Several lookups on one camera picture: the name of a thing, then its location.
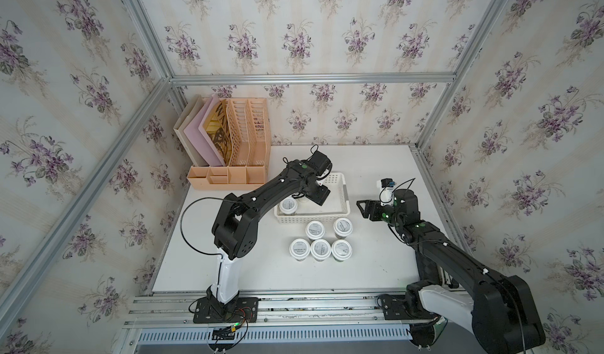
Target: jar lid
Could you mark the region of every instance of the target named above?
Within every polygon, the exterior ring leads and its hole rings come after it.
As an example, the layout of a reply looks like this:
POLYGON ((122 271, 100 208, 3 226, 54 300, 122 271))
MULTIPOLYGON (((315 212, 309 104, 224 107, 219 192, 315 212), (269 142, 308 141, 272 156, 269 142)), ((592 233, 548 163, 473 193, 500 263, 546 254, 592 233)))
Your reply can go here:
POLYGON ((318 240, 325 235, 325 226, 319 221, 312 221, 306 225, 306 236, 311 240, 318 240))
POLYGON ((298 210, 298 201, 292 197, 287 197, 279 203, 279 210, 284 214, 291 215, 298 210))
POLYGON ((338 236, 346 237, 352 233, 352 222, 345 217, 339 218, 333 223, 333 230, 338 236))
POLYGON ((336 260, 344 261, 352 255, 352 246, 346 240, 337 240, 332 245, 332 254, 336 260))
POLYGON ((289 246, 289 253, 297 260, 303 260, 310 253, 310 245, 305 239, 295 239, 289 246))
POLYGON ((332 247, 324 239, 318 239, 310 245, 310 253, 317 260, 324 260, 332 253, 332 247))

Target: plastic basket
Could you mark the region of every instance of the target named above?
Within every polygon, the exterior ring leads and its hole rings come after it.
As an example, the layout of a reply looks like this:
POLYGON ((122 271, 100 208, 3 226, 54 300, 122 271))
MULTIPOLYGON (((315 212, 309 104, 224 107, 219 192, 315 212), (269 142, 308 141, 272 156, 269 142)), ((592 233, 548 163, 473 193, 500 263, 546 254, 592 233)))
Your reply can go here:
POLYGON ((198 190, 253 190, 267 182, 271 130, 265 98, 227 98, 231 159, 226 167, 191 167, 198 190))
POLYGON ((333 171, 323 180, 323 185, 331 191, 323 206, 307 198, 300 198, 296 212, 285 215, 277 205, 273 211, 279 223, 332 222, 339 217, 347 217, 350 214, 350 202, 344 175, 333 171))

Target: floral wallpaper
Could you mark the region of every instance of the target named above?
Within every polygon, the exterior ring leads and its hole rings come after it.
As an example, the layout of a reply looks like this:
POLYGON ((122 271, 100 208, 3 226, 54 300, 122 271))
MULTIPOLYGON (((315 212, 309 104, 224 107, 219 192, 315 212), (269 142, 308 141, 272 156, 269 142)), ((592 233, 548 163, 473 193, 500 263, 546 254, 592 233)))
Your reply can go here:
POLYGON ((510 0, 498 20, 423 153, 476 257, 529 283, 535 352, 599 353, 604 0, 510 0))
POLYGON ((444 83, 188 86, 198 95, 266 98, 274 146, 415 143, 444 83))
MULTIPOLYGON (((177 74, 452 71, 490 2, 142 1, 177 74)), ((539 3, 517 0, 509 25, 539 3)))
MULTIPOLYGON (((165 132, 176 119, 168 101, 152 118, 154 128, 165 132)), ((157 150, 154 141, 147 140, 148 132, 140 132, 20 322, 3 337, 2 352, 65 352, 82 347, 110 352, 129 298, 147 292, 188 186, 178 179, 187 174, 190 160, 176 140, 164 136, 166 146, 157 150)), ((17 239, 6 233, 0 239, 3 281, 17 266, 18 257, 10 248, 24 245, 13 243, 17 239)))
MULTIPOLYGON (((0 294, 155 86, 154 67, 121 0, 0 0, 0 294)), ((110 351, 186 186, 176 119, 163 101, 1 352, 110 351)))

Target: tabletop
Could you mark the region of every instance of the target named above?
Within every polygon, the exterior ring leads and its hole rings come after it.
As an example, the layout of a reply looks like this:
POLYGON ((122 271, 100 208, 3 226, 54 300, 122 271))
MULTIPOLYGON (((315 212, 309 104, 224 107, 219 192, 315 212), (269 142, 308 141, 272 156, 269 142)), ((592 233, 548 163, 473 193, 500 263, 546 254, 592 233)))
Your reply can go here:
MULTIPOLYGON (((310 156, 311 146, 273 146, 269 163, 269 179, 279 174, 283 157, 290 160, 310 156)), ((353 233, 347 238, 352 256, 343 262, 329 257, 322 262, 309 256, 297 261, 289 254, 289 245, 298 238, 307 238, 305 223, 279 224, 272 210, 258 224, 258 239, 242 261, 240 290, 291 290, 312 292, 395 291, 419 280, 414 250, 400 243, 384 222, 363 219, 356 201, 377 199, 376 181, 392 178, 397 184, 415 177, 411 189, 415 192, 422 219, 432 222, 445 234, 434 202, 420 176, 408 146, 321 146, 319 150, 333 163, 333 171, 344 174, 353 223, 353 233)), ((245 191, 233 192, 235 195, 245 191)), ((192 201, 214 196, 224 198, 228 192, 200 191, 189 188, 184 207, 192 201)), ((215 253, 211 226, 221 201, 207 199, 188 209, 182 220, 187 240, 200 251, 215 253)), ((216 257, 199 254, 189 248, 180 233, 180 216, 176 221, 170 243, 153 286, 154 292, 205 291, 216 279, 216 257)), ((326 239, 336 240, 333 222, 324 222, 326 239)))

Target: white basket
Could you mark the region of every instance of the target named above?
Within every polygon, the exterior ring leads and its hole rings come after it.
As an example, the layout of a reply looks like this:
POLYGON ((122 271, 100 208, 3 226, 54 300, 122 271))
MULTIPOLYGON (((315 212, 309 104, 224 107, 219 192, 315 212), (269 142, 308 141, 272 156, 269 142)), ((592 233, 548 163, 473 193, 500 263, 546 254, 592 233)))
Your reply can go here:
POLYGON ((347 217, 350 214, 350 202, 344 175, 333 171, 323 180, 323 185, 331 191, 323 206, 319 206, 310 199, 303 197, 297 199, 298 209, 296 212, 285 215, 277 205, 274 213, 279 223, 333 222, 339 217, 347 217))

